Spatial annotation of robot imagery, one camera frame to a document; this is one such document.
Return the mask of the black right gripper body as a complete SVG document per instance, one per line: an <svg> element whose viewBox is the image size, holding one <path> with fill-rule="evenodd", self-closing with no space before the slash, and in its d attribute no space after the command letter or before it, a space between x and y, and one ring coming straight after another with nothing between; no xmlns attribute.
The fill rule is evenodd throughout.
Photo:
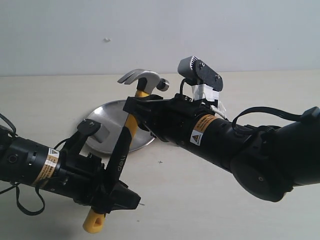
<svg viewBox="0 0 320 240"><path fill-rule="evenodd" d="M157 118L160 140L184 145L190 140L197 121L206 114L214 114L206 100L193 101L186 95L177 93L162 109L152 112L135 112L134 116Z"/></svg>

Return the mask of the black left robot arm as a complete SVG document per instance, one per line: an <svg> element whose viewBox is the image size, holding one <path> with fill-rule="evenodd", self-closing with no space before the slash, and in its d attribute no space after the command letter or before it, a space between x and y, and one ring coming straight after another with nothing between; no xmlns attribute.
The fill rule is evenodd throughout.
<svg viewBox="0 0 320 240"><path fill-rule="evenodd" d="M97 213L134 210L141 197L106 174L100 157L80 154L91 132L78 130L57 150L0 129L0 179L39 188Z"/></svg>

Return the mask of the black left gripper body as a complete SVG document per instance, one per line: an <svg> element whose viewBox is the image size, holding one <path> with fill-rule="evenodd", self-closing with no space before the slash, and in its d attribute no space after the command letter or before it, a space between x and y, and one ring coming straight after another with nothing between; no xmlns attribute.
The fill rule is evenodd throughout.
<svg viewBox="0 0 320 240"><path fill-rule="evenodd" d="M54 194L68 197L84 206L98 206L99 198L105 193L102 187L102 159L92 153L87 156L67 154L65 151L49 149L50 154L59 154L58 162L48 190Z"/></svg>

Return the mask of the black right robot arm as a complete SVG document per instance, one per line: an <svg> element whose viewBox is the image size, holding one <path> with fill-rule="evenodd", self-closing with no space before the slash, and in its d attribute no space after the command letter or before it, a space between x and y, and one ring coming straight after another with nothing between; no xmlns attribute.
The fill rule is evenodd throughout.
<svg viewBox="0 0 320 240"><path fill-rule="evenodd" d="M124 111L163 142L171 142L231 173L250 194L278 202L294 187L320 181L320 109L302 114L272 107L243 111L288 120L285 126L239 125L217 116L205 99L181 94L127 98Z"/></svg>

